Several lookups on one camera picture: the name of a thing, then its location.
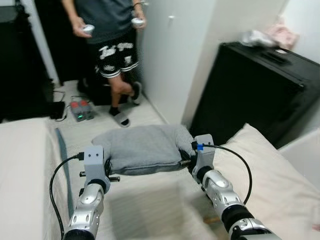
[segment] pink item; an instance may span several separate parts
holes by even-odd
[[[299,38],[298,34],[290,31],[285,26],[285,21],[282,17],[279,18],[276,24],[265,31],[265,33],[277,41],[281,48],[288,50],[291,50],[294,47]]]

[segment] man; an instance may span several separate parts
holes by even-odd
[[[135,16],[144,20],[139,29],[146,26],[146,18],[140,0],[62,0],[73,27],[73,33],[86,38],[100,74],[111,86],[111,108],[109,113],[122,127],[130,121],[119,110],[121,95],[129,95],[133,103],[140,104],[142,86],[125,82],[123,72],[137,67],[136,30],[131,20]],[[83,27],[93,25],[91,35]]]

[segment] gray cushion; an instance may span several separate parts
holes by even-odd
[[[113,129],[92,140],[110,159],[111,174],[144,175],[183,168],[181,151],[195,155],[192,136],[182,125]]]

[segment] white tile floor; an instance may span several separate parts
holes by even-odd
[[[68,81],[57,90],[65,91],[64,100],[67,104],[71,96],[79,94],[77,81]],[[61,93],[55,93],[55,100],[59,99]],[[131,106],[122,106],[131,121],[131,127],[164,124],[146,99],[143,99],[140,106]],[[92,120],[76,122],[69,112],[64,121],[51,121],[52,126],[59,128],[64,137],[68,156],[82,152],[86,146],[91,145],[95,136],[120,128],[109,116],[108,106],[92,107],[95,112]],[[68,163],[75,203],[79,190],[84,186],[85,178],[79,177],[84,166],[77,160]],[[201,215],[208,216],[209,212],[213,212],[212,204],[187,169],[144,176],[121,176],[121,181],[112,183],[105,195],[104,212],[96,239],[214,240],[217,238],[213,236],[212,229],[220,229],[219,232],[224,229],[222,226],[210,226],[210,229],[202,223]]]

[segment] white bed sheet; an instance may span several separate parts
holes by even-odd
[[[60,239],[49,182],[61,157],[56,133],[49,126],[47,118],[0,124],[1,239]],[[53,194],[66,224],[67,180],[63,169],[53,183]]]

